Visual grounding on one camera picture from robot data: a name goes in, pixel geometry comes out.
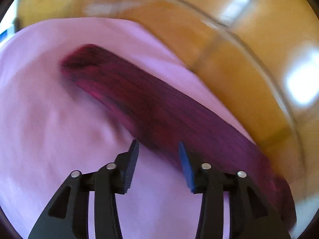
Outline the dark red floral knit garment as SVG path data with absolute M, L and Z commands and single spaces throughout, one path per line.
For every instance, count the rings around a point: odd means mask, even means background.
M 275 174 L 260 149 L 196 100 L 135 64 L 87 44 L 60 63 L 64 77 L 103 104 L 146 148 L 180 165 L 180 142 L 200 160 L 226 173 L 245 171 L 283 223 L 296 223 L 286 180 Z

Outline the pink bed cover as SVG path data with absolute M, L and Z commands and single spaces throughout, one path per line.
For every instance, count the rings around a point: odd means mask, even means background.
M 61 76 L 61 60 L 83 44 L 131 61 L 245 134 L 198 77 L 138 23 L 73 18 L 26 27 L 1 46 L 1 207 L 22 238 L 73 170 L 97 171 L 132 142 L 100 103 Z M 116 200 L 122 235 L 194 238 L 201 200 L 175 167 L 140 147 L 131 188 Z

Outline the wooden panelled headboard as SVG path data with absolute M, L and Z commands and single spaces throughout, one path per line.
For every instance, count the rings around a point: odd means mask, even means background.
M 22 26 L 142 24 L 198 75 L 283 175 L 318 199 L 318 10 L 307 0 L 18 0 Z

